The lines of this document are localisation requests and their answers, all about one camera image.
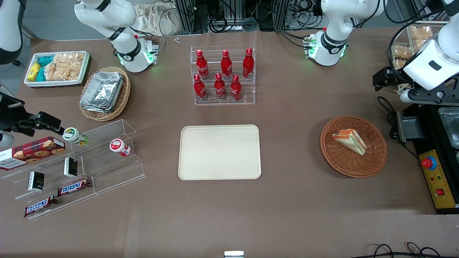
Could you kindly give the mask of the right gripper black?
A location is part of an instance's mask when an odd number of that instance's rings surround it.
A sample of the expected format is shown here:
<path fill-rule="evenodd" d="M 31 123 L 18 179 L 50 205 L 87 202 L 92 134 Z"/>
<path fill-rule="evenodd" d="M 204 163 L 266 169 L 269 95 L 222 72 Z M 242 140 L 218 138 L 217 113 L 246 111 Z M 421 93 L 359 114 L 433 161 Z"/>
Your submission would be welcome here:
<path fill-rule="evenodd" d="M 24 107 L 25 102 L 1 93 L 0 102 L 0 129 L 2 132 L 21 133 L 33 137 L 35 130 L 30 128 L 34 125 L 31 113 Z M 11 134 L 0 133 L 0 147 L 13 145 L 15 138 Z"/>

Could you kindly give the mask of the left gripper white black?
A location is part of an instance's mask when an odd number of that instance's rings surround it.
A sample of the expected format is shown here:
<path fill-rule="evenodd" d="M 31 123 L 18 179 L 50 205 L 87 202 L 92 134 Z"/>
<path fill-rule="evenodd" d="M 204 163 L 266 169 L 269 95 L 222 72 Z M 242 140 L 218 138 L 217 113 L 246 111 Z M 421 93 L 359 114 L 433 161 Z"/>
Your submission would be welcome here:
<path fill-rule="evenodd" d="M 414 86 L 400 93 L 403 103 L 458 105 L 458 84 L 453 89 L 446 86 L 449 80 L 458 82 L 458 27 L 443 26 L 403 71 Z"/>

